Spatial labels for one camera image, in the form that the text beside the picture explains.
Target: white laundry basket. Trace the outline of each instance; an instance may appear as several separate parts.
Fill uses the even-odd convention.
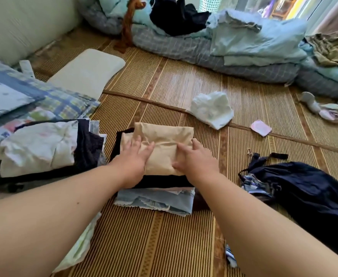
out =
[[[220,5],[221,0],[200,0],[199,12],[209,11],[215,13]]]

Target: right hand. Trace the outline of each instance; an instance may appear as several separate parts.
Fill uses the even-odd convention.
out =
[[[172,166],[184,173],[188,181],[196,186],[201,180],[219,174],[219,162],[197,139],[193,138],[192,144],[192,149],[184,144],[177,144],[178,157]]]

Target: brown scarf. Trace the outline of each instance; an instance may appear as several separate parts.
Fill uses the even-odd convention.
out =
[[[114,49],[124,53],[126,49],[130,46],[133,46],[132,39],[132,23],[133,15],[136,9],[143,9],[146,6],[146,2],[141,0],[129,0],[127,7],[128,10],[125,13],[123,18],[123,29],[122,29],[122,38],[116,43]]]

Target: bamboo mat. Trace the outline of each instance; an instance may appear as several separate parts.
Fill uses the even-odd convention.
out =
[[[121,54],[113,49],[114,43],[79,27],[30,58],[37,78],[44,81],[87,48],[126,61],[105,87],[102,104],[92,116],[100,120],[101,133],[107,134],[108,156],[116,131],[143,121],[194,127],[195,137],[219,160],[221,173],[236,184],[240,184],[237,173],[250,161],[248,149],[261,155],[287,153],[290,161],[308,163],[338,179],[338,125],[324,122],[300,105],[298,89],[229,77],[137,48]],[[213,91],[227,93],[235,111],[232,123],[219,131],[184,113],[194,96]],[[262,138],[250,131],[257,119],[273,128],[270,135]],[[85,261],[56,276],[243,276],[240,269],[227,265],[224,244],[210,211],[182,218],[116,207],[110,200]]]

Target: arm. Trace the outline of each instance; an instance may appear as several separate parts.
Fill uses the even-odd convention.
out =
[[[246,276],[338,276],[338,255],[274,209],[219,173],[210,150],[178,144],[173,167],[199,189]]]
[[[109,165],[0,200],[0,276],[49,276],[118,190],[135,186],[154,144]]]

